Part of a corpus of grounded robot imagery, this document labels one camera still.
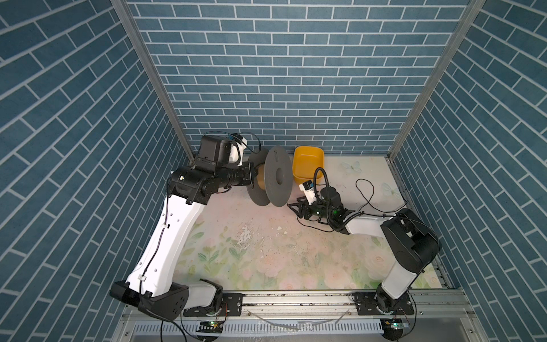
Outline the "grey perforated cable spool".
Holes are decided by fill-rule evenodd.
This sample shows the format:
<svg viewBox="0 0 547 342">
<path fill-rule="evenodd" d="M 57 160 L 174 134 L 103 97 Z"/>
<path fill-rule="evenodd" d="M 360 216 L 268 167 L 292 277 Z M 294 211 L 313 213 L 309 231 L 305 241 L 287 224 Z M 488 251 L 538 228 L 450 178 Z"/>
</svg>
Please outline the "grey perforated cable spool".
<svg viewBox="0 0 547 342">
<path fill-rule="evenodd" d="M 246 189 L 251 200 L 259 206 L 272 204 L 283 207 L 289 200 L 293 187 L 292 163 L 289 154 L 280 146 L 270 150 L 264 148 L 251 154 L 248 162 L 253 164 L 252 184 Z"/>
</svg>

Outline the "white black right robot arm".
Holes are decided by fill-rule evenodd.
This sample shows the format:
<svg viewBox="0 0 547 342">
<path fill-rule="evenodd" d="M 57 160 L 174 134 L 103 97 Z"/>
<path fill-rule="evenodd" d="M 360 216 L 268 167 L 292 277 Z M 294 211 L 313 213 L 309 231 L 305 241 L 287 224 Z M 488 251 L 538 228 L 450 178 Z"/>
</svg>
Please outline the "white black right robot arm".
<svg viewBox="0 0 547 342">
<path fill-rule="evenodd" d="M 378 285 L 373 300 L 382 314 L 401 309 L 410 300 L 410 287 L 441 250 L 433 229 L 408 208 L 392 215 L 367 214 L 345 208 L 336 188 L 323 188 L 319 194 L 305 186 L 301 190 L 304 196 L 287 205 L 298 219 L 310 221 L 315 217 L 333 232 L 386 239 L 395 263 Z"/>
</svg>

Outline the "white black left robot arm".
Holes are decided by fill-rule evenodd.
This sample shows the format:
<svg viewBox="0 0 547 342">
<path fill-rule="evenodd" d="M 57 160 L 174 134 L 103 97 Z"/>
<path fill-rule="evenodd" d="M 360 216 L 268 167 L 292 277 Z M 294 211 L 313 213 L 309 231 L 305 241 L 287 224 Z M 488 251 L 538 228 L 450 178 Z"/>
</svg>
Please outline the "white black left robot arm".
<svg viewBox="0 0 547 342">
<path fill-rule="evenodd" d="M 216 315 L 222 306 L 222 286 L 200 279 L 178 284 L 173 276 L 192 227 L 212 195 L 221 188 L 251 185 L 257 172 L 251 162 L 234 168 L 203 171 L 182 167 L 172 173 L 162 214 L 140 260 L 127 279 L 113 283 L 112 298 L 140 312 L 173 322 L 183 312 Z"/>
</svg>

